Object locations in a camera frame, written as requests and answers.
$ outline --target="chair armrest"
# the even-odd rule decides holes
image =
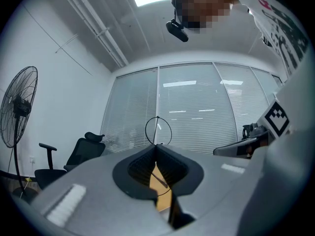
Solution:
[[[46,145],[46,144],[41,144],[40,143],[39,146],[42,147],[42,148],[46,148],[46,149],[57,151],[57,149],[55,147],[52,147],[52,146],[49,146],[49,145]]]
[[[73,170],[75,167],[77,167],[77,165],[64,165],[64,169],[69,172],[71,170]]]
[[[38,144],[40,147],[47,149],[47,159],[48,159],[48,165],[49,165],[49,169],[53,170],[53,158],[51,156],[51,151],[57,151],[57,149],[55,147],[46,145],[46,144]]]

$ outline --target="black base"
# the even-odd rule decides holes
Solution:
[[[24,201],[26,201],[27,203],[30,203],[37,195],[38,195],[38,192],[31,189],[31,188],[25,188],[25,194],[22,195],[21,199],[23,199]],[[19,188],[16,188],[12,194],[14,196],[17,196],[18,198],[20,198],[21,196],[21,193],[22,193],[22,188],[19,187]]]

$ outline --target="window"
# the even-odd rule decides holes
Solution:
[[[233,105],[237,134],[242,139],[243,125],[257,122],[268,107],[266,96],[253,74],[246,66],[215,64],[223,79]]]
[[[158,115],[172,128],[170,145],[213,153],[237,141],[231,103],[212,64],[190,64],[159,71]],[[159,120],[157,143],[167,144],[170,131]]]
[[[258,81],[260,82],[262,89],[265,92],[265,95],[268,99],[268,103],[271,104],[275,99],[274,93],[279,91],[278,85],[275,82],[272,75],[268,72],[264,72],[257,69],[252,69],[254,74],[256,75]]]
[[[119,152],[150,144],[147,121],[156,116],[157,69],[117,78],[104,116],[101,133],[106,148]],[[155,123],[147,127],[153,140]]]

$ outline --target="person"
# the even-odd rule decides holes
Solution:
[[[287,0],[171,0],[182,25],[188,29],[209,28],[228,16],[235,4],[246,5],[254,16],[264,43],[282,58],[287,77],[302,65],[312,63],[313,47],[302,24],[288,9]]]

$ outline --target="cable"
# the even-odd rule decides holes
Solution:
[[[168,193],[170,190],[171,190],[171,188],[169,188],[167,192],[164,192],[163,194],[158,195],[158,197],[163,196],[164,194]]]
[[[147,124],[146,124],[146,127],[145,127],[145,133],[146,133],[146,137],[147,137],[148,141],[150,142],[150,144],[154,145],[154,140],[153,140],[153,143],[152,143],[152,142],[150,141],[149,137],[148,137],[148,134],[147,134],[147,126],[148,126],[149,121],[151,121],[152,119],[155,119],[155,118],[157,118],[157,120],[158,120],[158,119],[162,119],[162,120],[165,121],[166,124],[169,126],[169,129],[171,130],[171,139],[169,140],[169,142],[168,142],[168,144],[167,144],[167,145],[169,145],[169,144],[171,143],[172,137],[173,137],[171,126],[168,124],[168,122],[167,122],[166,120],[164,120],[163,118],[161,118],[161,117],[159,117],[159,116],[153,117],[153,118],[151,118],[150,120],[147,121]]]
[[[163,180],[159,179],[153,172],[151,173],[166,189],[168,188],[168,185]]]
[[[29,177],[28,177],[28,182],[26,183],[26,185],[25,185],[25,187],[24,187],[24,190],[26,189],[26,187],[27,187],[27,185],[29,184],[29,182],[30,182],[30,177],[31,177],[31,172],[33,171],[33,163],[31,163],[31,171],[30,171],[30,175],[29,175]]]

